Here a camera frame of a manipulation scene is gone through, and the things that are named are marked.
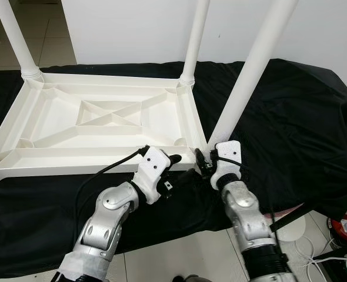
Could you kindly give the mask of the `black table cloth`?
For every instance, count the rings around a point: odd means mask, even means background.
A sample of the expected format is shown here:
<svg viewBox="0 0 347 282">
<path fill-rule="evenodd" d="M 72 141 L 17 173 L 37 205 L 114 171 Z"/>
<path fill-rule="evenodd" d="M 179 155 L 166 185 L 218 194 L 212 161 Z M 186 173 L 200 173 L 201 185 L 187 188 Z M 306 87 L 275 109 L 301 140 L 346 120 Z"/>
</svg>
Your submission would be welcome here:
<svg viewBox="0 0 347 282">
<path fill-rule="evenodd" d="M 233 140 L 243 148 L 247 186 L 276 212 L 316 202 L 319 214 L 347 211 L 347 87 L 331 70 L 283 59 L 269 62 Z M 55 270 L 103 189 L 128 173 L 10 177 L 0 181 L 0 279 Z M 206 183 L 176 187 L 123 223 L 126 253 L 231 226 Z"/>
</svg>

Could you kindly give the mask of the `white plastic ribbed table top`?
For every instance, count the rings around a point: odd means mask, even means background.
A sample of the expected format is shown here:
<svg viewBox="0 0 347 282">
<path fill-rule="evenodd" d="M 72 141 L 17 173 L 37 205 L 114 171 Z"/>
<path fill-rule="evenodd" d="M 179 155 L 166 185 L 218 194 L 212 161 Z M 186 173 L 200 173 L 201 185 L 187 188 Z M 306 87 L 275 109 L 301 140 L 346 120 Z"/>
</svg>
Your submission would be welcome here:
<svg viewBox="0 0 347 282">
<path fill-rule="evenodd" d="M 205 150 L 191 86 L 177 79 L 44 73 L 27 80 L 0 126 L 0 181 L 7 177 L 135 172 L 146 145 L 179 154 L 175 171 Z"/>
</svg>

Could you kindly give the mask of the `red round device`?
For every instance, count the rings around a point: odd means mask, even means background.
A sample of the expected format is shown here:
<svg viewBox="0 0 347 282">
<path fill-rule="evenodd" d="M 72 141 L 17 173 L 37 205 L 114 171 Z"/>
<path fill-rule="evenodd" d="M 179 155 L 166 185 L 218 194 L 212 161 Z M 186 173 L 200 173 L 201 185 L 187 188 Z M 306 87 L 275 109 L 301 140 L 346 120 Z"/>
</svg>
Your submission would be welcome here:
<svg viewBox="0 0 347 282">
<path fill-rule="evenodd" d="M 347 243 L 347 214 L 341 220 L 327 218 L 327 226 L 335 239 Z"/>
</svg>

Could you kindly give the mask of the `dark robot right foot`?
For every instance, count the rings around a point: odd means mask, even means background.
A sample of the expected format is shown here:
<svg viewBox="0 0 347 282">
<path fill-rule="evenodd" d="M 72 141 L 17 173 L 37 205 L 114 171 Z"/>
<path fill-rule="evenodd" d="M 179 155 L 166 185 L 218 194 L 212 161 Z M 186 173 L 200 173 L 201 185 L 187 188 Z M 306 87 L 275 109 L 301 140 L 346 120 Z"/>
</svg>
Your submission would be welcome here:
<svg viewBox="0 0 347 282">
<path fill-rule="evenodd" d="M 171 282 L 201 282 L 201 278 L 196 274 L 176 275 Z"/>
</svg>

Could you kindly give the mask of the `pink flat sheet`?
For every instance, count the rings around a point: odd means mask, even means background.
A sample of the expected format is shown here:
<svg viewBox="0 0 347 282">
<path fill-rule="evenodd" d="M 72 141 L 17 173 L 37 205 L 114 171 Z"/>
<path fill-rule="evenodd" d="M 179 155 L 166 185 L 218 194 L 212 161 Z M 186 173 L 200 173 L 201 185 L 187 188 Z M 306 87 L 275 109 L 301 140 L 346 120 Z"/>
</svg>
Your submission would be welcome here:
<svg viewBox="0 0 347 282">
<path fill-rule="evenodd" d="M 294 212 L 294 210 L 300 209 L 301 207 L 303 207 L 303 204 L 298 204 L 295 207 L 290 207 L 290 209 L 276 210 L 275 216 L 276 217 L 285 217 L 287 214 Z"/>
</svg>

